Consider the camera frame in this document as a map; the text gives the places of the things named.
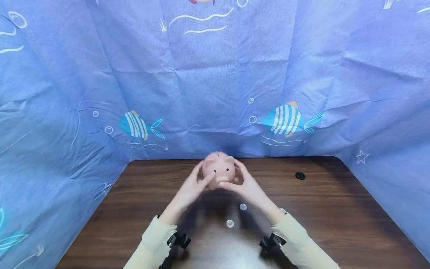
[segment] hand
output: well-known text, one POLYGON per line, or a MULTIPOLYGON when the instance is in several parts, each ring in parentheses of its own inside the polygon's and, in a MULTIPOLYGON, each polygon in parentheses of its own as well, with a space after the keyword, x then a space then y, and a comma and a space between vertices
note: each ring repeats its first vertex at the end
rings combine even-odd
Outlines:
POLYGON ((230 182, 221 182, 219 183, 220 187, 239 194, 249 203, 259 208, 272 225, 281 221, 285 214, 268 198, 257 181, 248 172, 246 166, 236 159, 234 159, 234 164, 243 176, 243 184, 236 185, 230 182))
POLYGON ((209 182, 215 178, 215 172, 212 172, 203 180, 198 179, 202 166, 203 161, 194 167, 182 187, 159 217, 161 222, 167 225, 175 225, 187 207, 199 197, 209 182))

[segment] pig ear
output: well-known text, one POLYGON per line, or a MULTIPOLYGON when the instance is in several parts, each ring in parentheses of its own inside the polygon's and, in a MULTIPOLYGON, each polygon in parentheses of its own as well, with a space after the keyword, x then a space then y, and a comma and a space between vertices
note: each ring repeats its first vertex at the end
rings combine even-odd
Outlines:
POLYGON ((205 162, 206 164, 212 164, 212 163, 215 163, 216 161, 214 159, 207 159, 205 162))

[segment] star print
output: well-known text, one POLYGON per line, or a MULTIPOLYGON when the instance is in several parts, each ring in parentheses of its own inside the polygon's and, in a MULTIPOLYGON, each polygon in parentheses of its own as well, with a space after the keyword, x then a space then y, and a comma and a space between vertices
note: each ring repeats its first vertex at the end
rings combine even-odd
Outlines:
POLYGON ((103 193, 104 193, 105 197, 108 194, 108 192, 111 190, 111 188, 112 188, 113 185, 114 185, 113 183, 110 183, 110 184, 105 183, 104 184, 103 193))
POLYGON ((357 157, 357 164, 359 164, 360 162, 366 164, 366 158, 367 156, 369 156, 370 154, 364 154, 363 151, 360 150, 360 155, 356 155, 357 157))

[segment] pink piggy bank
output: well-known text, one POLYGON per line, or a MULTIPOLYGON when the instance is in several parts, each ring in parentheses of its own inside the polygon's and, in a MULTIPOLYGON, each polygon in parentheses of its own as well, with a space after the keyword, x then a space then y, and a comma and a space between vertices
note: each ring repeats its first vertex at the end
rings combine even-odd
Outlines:
POLYGON ((215 171, 215 178, 209 183, 210 190, 219 188, 220 182, 238 182, 235 177, 236 169, 234 167, 234 159, 223 152, 213 152, 209 154, 203 162, 203 176, 209 175, 215 171))

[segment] blue curtain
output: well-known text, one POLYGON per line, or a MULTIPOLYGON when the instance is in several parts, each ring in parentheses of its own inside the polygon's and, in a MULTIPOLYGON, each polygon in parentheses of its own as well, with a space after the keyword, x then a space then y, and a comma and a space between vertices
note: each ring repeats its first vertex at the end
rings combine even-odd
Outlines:
POLYGON ((430 260, 429 0, 0 0, 0 264, 137 159, 339 157, 430 260))

